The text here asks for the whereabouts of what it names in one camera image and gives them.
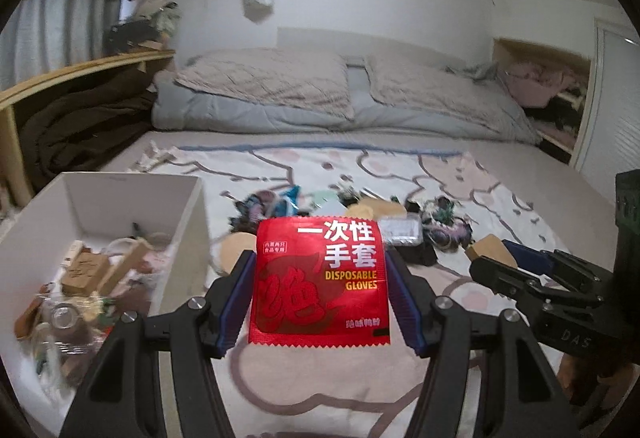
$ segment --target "round coaster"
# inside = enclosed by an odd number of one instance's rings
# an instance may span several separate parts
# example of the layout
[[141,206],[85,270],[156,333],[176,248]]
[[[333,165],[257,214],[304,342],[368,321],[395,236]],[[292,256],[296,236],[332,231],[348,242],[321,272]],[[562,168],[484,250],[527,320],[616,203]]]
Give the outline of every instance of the round coaster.
[[255,252],[255,236],[248,232],[232,232],[229,234],[220,242],[219,268],[226,274],[231,274],[243,250]]

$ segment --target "wooden bed frame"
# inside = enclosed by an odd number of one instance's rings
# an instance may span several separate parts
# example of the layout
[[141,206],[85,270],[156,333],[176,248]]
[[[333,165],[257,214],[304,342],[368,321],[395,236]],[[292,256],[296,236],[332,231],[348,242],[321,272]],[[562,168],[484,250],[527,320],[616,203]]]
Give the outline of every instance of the wooden bed frame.
[[[33,189],[24,170],[14,105],[60,84],[112,68],[138,65],[142,71],[155,72],[166,67],[173,56],[172,50],[155,50],[105,57],[38,75],[0,92],[0,176],[4,176],[14,202],[24,207],[33,198]],[[147,63],[151,61],[157,63],[147,69]]]

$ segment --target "cardboard box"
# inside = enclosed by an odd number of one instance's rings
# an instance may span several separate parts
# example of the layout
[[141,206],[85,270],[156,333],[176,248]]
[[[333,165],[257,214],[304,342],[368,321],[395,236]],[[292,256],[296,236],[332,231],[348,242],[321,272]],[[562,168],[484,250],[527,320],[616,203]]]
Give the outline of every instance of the cardboard box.
[[60,407],[43,394],[13,326],[43,283],[60,278],[69,245],[93,248],[128,236],[132,222],[173,237],[173,259],[150,314],[171,312],[204,290],[209,231],[199,178],[161,174],[64,173],[21,212],[0,241],[0,354],[15,393],[39,434],[57,436],[72,400]]
[[109,271],[109,258],[104,254],[81,252],[60,280],[64,295],[90,296]]

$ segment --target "wooden block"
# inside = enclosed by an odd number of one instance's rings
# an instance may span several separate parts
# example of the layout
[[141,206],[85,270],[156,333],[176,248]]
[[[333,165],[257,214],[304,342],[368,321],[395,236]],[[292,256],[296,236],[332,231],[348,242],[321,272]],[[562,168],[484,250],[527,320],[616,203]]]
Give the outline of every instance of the wooden block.
[[109,258],[103,254],[80,252],[66,269],[60,285],[64,295],[89,296],[109,271]]
[[119,281],[127,275],[127,272],[138,264],[150,250],[149,244],[143,238],[136,238],[136,244],[131,247],[130,251],[123,256],[118,264],[111,267],[109,273],[100,281],[96,289],[98,294],[107,297]]
[[60,265],[64,268],[68,267],[78,257],[80,252],[85,249],[84,243],[80,240],[75,240],[71,243],[69,250],[66,252],[65,257],[60,262]]
[[489,234],[485,238],[482,238],[467,247],[465,254],[471,261],[479,258],[480,256],[484,256],[486,258],[495,259],[495,261],[501,262],[511,268],[518,267],[518,263],[507,250],[507,247],[504,246],[504,243],[500,238],[493,234]]
[[344,215],[347,218],[360,218],[361,220],[372,220],[373,209],[364,203],[354,203],[349,205]]
[[359,204],[369,206],[373,209],[374,220],[382,216],[399,216],[401,218],[406,216],[406,209],[396,202],[363,196]]

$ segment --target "small foil packet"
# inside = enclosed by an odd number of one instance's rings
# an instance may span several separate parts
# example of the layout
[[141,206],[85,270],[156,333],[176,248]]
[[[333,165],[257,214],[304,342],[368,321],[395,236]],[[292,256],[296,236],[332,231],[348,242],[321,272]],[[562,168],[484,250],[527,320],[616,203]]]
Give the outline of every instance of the small foil packet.
[[389,344],[385,251],[376,222],[340,216],[261,222],[249,342]]
[[382,216],[378,220],[382,241],[399,246],[417,246],[422,243],[422,222],[417,214],[405,218]]

